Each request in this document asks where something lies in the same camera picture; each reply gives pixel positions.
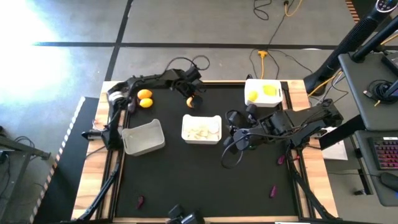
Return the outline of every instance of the gray floor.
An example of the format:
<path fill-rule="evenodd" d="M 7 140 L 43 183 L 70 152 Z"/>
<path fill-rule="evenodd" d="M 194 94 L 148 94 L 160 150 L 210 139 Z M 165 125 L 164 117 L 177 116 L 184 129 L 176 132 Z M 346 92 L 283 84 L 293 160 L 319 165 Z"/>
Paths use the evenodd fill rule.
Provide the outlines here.
<path fill-rule="evenodd" d="M 26 135 L 38 148 L 55 154 L 66 133 L 81 96 L 98 97 L 112 48 L 106 47 L 29 47 L 31 42 L 114 42 L 126 0 L 36 0 L 14 3 L 25 20 L 16 20 L 21 29 L 6 27 L 17 34 L 5 45 L 7 55 L 0 82 L 0 124 L 11 137 Z M 266 44 L 283 15 L 282 1 L 274 1 L 266 11 L 269 21 L 252 13 L 251 0 L 135 0 L 123 42 L 194 42 Z M 286 18 L 273 44 L 336 45 L 354 26 L 344 0 L 305 0 L 294 17 Z M 211 66 L 202 73 L 204 80 L 243 80 L 253 74 L 250 49 L 142 49 L 121 48 L 112 80 L 131 75 L 151 75 L 163 71 L 176 56 L 207 55 Z M 283 50 L 311 70 L 329 56 L 329 50 Z M 280 66 L 279 79 L 301 79 L 309 71 L 278 52 L 271 53 Z M 258 75 L 261 61 L 252 59 Z M 198 66 L 205 66 L 198 61 Z M 185 69 L 188 63 L 176 61 L 172 67 Z M 265 59 L 265 77 L 275 78 L 276 66 Z M 337 86 L 348 90 L 343 80 Z M 328 97 L 342 95 L 331 91 Z M 345 120 L 358 114 L 351 95 L 337 102 Z M 35 199 L 40 192 L 34 183 L 43 183 L 49 165 L 40 160 L 29 164 L 15 198 L 16 220 L 27 220 L 34 204 L 18 202 Z M 396 208 L 382 207 L 376 196 L 352 196 L 360 187 L 354 175 L 330 176 L 340 217 L 348 220 L 394 223 Z"/>

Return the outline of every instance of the white container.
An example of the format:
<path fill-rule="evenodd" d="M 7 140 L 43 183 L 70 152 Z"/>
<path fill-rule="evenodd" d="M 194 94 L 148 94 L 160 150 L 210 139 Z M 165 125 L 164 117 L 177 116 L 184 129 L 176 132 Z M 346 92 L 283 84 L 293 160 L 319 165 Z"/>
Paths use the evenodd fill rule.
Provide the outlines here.
<path fill-rule="evenodd" d="M 270 85 L 276 89 L 275 96 L 270 96 L 264 93 L 264 86 L 266 85 Z M 257 98 L 254 101 L 248 99 L 251 91 L 257 92 Z M 260 80 L 250 78 L 246 80 L 244 84 L 244 103 L 246 106 L 254 104 L 258 107 L 271 108 L 277 106 L 283 99 L 282 85 L 278 80 Z"/>
<path fill-rule="evenodd" d="M 189 144 L 217 144 L 221 135 L 221 117 L 184 115 L 181 137 Z"/>
<path fill-rule="evenodd" d="M 133 156 L 140 156 L 165 146 L 162 126 L 158 119 L 135 128 L 123 129 L 122 138 L 124 151 Z"/>

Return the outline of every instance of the white paper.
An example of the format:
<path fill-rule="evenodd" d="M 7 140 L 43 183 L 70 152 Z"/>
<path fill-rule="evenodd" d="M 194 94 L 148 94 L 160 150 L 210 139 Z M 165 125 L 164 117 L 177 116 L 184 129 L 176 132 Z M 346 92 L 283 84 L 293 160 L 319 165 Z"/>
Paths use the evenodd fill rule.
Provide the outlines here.
<path fill-rule="evenodd" d="M 336 128 L 326 128 L 328 133 Z M 335 160 L 348 160 L 346 148 L 344 142 L 340 141 L 329 148 L 322 150 L 324 159 L 335 159 Z"/>

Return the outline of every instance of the purple object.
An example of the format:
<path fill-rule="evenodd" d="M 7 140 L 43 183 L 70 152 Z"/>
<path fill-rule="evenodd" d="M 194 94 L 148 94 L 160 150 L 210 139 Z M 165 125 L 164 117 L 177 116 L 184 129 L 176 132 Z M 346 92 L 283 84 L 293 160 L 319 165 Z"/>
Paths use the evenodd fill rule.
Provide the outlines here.
<path fill-rule="evenodd" d="M 282 165 L 285 162 L 285 155 L 282 155 L 278 159 L 278 165 Z"/>
<path fill-rule="evenodd" d="M 269 198 L 274 198 L 276 196 L 276 185 L 274 185 L 269 193 Z"/>

